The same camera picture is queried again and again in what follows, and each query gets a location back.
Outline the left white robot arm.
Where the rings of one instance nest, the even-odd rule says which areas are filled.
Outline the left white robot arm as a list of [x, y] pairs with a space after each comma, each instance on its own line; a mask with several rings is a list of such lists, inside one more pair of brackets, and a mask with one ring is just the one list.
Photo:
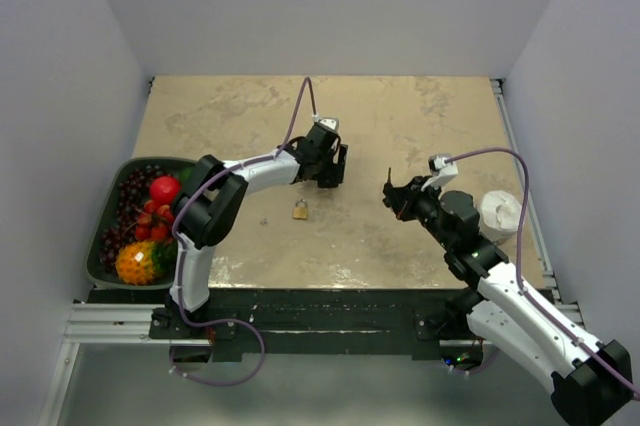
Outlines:
[[343, 182], [348, 146], [338, 129], [336, 118], [316, 119], [306, 135], [269, 153], [235, 161], [206, 155], [196, 163], [171, 205], [178, 247], [170, 288], [178, 308], [171, 324], [183, 337], [196, 338], [206, 329], [201, 307], [209, 299], [215, 249], [231, 232], [247, 196], [306, 181], [321, 189]]

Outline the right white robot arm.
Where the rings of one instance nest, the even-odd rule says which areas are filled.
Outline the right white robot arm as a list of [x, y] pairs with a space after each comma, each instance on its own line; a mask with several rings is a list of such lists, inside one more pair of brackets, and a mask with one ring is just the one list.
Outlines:
[[418, 221], [443, 247], [449, 270], [468, 286], [445, 315], [452, 336], [493, 343], [542, 385], [569, 425], [601, 425], [633, 400], [628, 351], [517, 281], [515, 265], [481, 233], [471, 195], [443, 192], [421, 176], [402, 187], [385, 183], [382, 192], [398, 220]]

